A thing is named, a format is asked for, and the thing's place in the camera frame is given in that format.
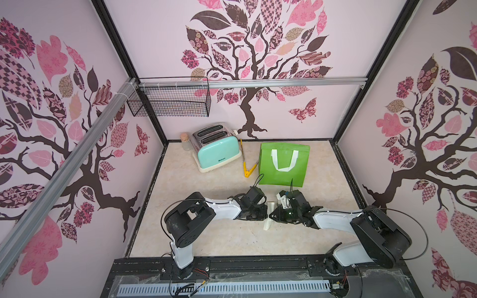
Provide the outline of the green tote bag white handles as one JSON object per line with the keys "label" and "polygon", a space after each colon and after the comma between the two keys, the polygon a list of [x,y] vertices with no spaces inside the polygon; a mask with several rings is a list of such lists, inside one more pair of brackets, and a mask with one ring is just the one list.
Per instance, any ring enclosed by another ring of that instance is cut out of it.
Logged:
{"label": "green tote bag white handles", "polygon": [[260,185],[303,187],[310,146],[292,143],[262,143],[259,156]]}

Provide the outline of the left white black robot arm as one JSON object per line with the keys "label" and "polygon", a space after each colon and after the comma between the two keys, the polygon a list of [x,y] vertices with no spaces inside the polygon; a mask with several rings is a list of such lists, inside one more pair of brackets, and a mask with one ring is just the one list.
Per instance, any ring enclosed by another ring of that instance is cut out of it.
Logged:
{"label": "left white black robot arm", "polygon": [[226,200],[212,200],[200,192],[177,201],[161,216],[161,228],[170,239],[172,272],[179,279],[194,270],[193,243],[212,221],[264,221],[268,218],[267,197],[257,186]]}

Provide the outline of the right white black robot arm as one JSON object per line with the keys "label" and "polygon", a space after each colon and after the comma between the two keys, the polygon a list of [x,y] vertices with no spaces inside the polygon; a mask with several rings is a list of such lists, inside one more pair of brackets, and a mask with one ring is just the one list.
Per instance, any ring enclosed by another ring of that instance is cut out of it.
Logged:
{"label": "right white black robot arm", "polygon": [[338,230],[357,237],[355,242],[335,244],[324,255],[322,266],[331,276],[362,263],[391,269],[404,260],[403,254],[412,245],[411,237],[385,213],[387,208],[368,206],[347,212],[313,207],[298,190],[281,191],[277,198],[280,204],[269,215],[275,222]]}

